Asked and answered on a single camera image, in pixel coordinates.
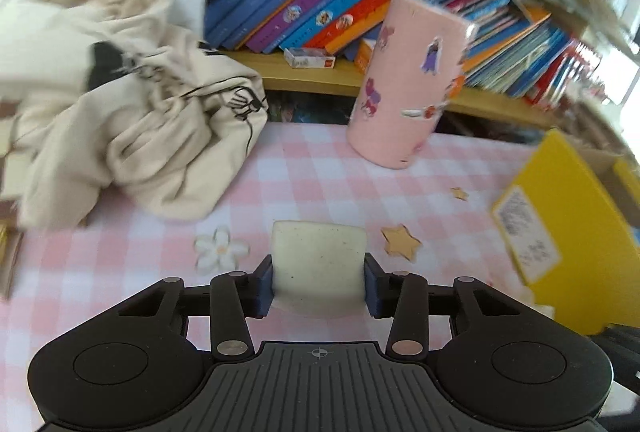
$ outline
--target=pink checkered tablecloth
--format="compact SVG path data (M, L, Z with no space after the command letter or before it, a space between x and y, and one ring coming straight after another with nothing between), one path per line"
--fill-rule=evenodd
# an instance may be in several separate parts
M346 142L345 127L269 123L236 180L203 221L175 223L136 209L107 190L85 229L28 232L9 303L0 303L0 431L30 432L42 423L27 388L27 367L44 344L116 302L168 276L208 284L194 270L193 240L227 225L247 241L252 271L269 253L277 219L306 219L367 229L369 252L386 271L405 269L431 284L471 275L515 295L521 288L489 214L492 203L523 167L522 145L432 135L408 170L378 167ZM452 187L469 193L455 199ZM415 263L389 257L381 227L406 225L421 240ZM449 340L446 317L432 317L431 348ZM209 348L208 319L191 319L189 339ZM379 340L390 320L365 314L314 320L272 309L249 320L262 340Z

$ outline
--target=pink container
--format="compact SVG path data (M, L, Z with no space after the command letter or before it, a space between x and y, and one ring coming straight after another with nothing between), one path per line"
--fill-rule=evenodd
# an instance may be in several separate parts
M388 168L413 163L447 105L475 30L422 0L391 0L347 128L359 154Z

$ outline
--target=silver screw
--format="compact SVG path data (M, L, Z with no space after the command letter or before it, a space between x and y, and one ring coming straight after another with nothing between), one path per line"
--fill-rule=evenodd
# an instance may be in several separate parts
M391 346L391 349L395 354L415 356L422 352L422 344L415 340L398 340L398 342Z
M249 350L249 346L242 340L225 340L218 344L218 352L225 356L238 356L245 354Z

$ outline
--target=cloth bag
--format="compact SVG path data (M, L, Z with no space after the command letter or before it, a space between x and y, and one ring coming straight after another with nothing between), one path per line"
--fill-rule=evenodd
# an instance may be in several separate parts
M167 22L171 0L0 0L0 96L37 152L22 227L77 225L120 186L155 215L209 214L264 127L257 72Z

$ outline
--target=ribbed gray surface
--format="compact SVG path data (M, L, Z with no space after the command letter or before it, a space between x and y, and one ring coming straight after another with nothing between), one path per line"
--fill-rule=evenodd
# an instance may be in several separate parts
M270 343L249 362L217 367L187 407L139 432L497 430L453 407L421 367L386 360L373 344ZM587 421L568 430L603 429Z

